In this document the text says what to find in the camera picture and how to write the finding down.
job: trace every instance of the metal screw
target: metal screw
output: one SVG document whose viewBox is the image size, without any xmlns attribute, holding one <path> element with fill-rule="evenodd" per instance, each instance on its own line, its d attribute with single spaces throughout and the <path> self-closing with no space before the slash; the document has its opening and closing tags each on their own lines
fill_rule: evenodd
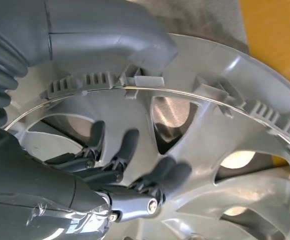
<svg viewBox="0 0 290 240">
<path fill-rule="evenodd" d="M 157 200 L 155 198 L 152 198 L 148 202 L 147 212 L 151 215 L 154 214 L 157 210 L 157 207 Z"/>
<path fill-rule="evenodd" d="M 123 176 L 122 174 L 116 174 L 116 175 L 116 181 L 116 183 L 119 183 L 121 182 L 122 180 L 123 180 Z"/>
<path fill-rule="evenodd" d="M 115 222 L 115 221 L 116 221 L 117 220 L 117 218 L 119 217 L 119 215 L 117 215 L 116 213 L 112 213 L 112 214 L 110 214 L 109 217 L 108 217 L 108 220 L 110 221 L 110 222 Z"/>
<path fill-rule="evenodd" d="M 95 166 L 95 163 L 94 161 L 88 160 L 86 162 L 86 167 L 88 169 L 91 169 L 91 168 L 94 168 L 94 166 Z"/>
</svg>

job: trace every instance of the hubcap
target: hubcap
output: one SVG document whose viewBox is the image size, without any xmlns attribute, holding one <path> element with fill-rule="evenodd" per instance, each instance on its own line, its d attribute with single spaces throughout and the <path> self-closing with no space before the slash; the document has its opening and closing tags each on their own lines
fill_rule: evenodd
<svg viewBox="0 0 290 240">
<path fill-rule="evenodd" d="M 150 172 L 162 155 L 191 164 L 192 176 L 179 195 L 157 211 L 157 205 L 150 202 L 148 210 L 155 213 L 150 218 L 113 223 L 105 239 L 290 239 L 290 168 L 251 167 L 271 156 L 290 166 L 290 83 L 230 47 L 188 36 L 173 38 L 179 56 L 164 72 L 165 87 L 121 86 L 42 100 L 41 105 L 33 101 L 36 108 L 20 109 L 24 115 L 7 129 L 14 130 L 30 153 L 45 160 L 80 151 L 82 146 L 74 138 L 59 131 L 67 124 L 79 133 L 76 136 L 89 136 L 88 128 L 82 131 L 73 117 L 89 124 L 104 121 L 104 146 L 97 165 L 105 165 L 119 150 L 125 131 L 137 128 L 138 146 L 124 174 L 124 185 Z M 128 91 L 137 91 L 136 98 L 126 98 Z M 193 107 L 184 110 L 188 113 L 183 120 L 171 116 L 168 121 L 164 107 L 157 104 L 162 98 L 174 101 L 170 110 L 179 111 L 180 100 Z M 176 127 L 171 127 L 173 120 Z M 170 144 L 159 150 L 159 135 Z M 229 167 L 229 156 L 230 162 L 238 163 Z"/>
</svg>

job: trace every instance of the robotic hand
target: robotic hand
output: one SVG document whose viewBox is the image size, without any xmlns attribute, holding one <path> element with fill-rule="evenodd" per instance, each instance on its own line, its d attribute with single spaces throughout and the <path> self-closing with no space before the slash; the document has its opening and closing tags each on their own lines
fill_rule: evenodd
<svg viewBox="0 0 290 240">
<path fill-rule="evenodd" d="M 187 163 L 165 157 L 129 186 L 118 185 L 132 159 L 139 132 L 127 131 L 109 163 L 94 167 L 102 153 L 104 129 L 103 122 L 97 122 L 89 144 L 79 154 L 45 162 L 0 130 L 0 239 L 100 239 L 110 222 L 154 215 L 191 173 Z"/>
<path fill-rule="evenodd" d="M 91 190 L 106 196 L 111 205 L 110 221 L 122 222 L 155 214 L 166 200 L 177 194 L 190 175 L 190 165 L 176 163 L 171 157 L 160 160 L 152 172 L 143 175 L 128 187 L 117 185 L 132 159 L 139 137 L 137 129 L 127 131 L 120 149 L 109 163 L 94 167 L 102 153 L 105 124 L 96 122 L 88 146 L 74 155 L 67 153 L 45 161 L 52 168 L 82 178 Z"/>
</svg>

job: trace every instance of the robotic arm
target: robotic arm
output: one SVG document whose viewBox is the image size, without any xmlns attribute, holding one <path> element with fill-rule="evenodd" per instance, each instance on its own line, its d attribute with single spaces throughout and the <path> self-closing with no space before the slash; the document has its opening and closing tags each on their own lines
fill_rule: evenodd
<svg viewBox="0 0 290 240">
<path fill-rule="evenodd" d="M 159 72 L 176 54 L 163 29 L 131 2 L 0 0 L 0 127 L 7 120 L 3 108 L 11 101 L 5 91 L 16 89 L 14 77 L 25 76 L 28 67 L 89 56 L 99 63 L 106 56 L 100 67 L 107 71 L 113 71 L 119 58 Z M 191 172 L 186 163 L 166 157 L 128 187 L 119 186 L 138 131 L 126 132 L 108 165 L 94 168 L 105 126 L 94 127 L 95 135 L 79 154 L 45 162 L 0 129 L 0 239 L 100 239 L 110 221 L 154 214 Z"/>
</svg>

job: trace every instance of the yellow surface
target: yellow surface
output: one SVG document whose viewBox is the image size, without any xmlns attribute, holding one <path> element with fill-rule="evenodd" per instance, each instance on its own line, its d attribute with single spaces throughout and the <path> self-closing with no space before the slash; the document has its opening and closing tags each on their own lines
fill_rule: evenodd
<svg viewBox="0 0 290 240">
<path fill-rule="evenodd" d="M 239 3 L 250 54 L 290 81 L 290 0 L 239 0 Z M 287 165 L 281 157 L 272 159 L 275 167 Z"/>
</svg>

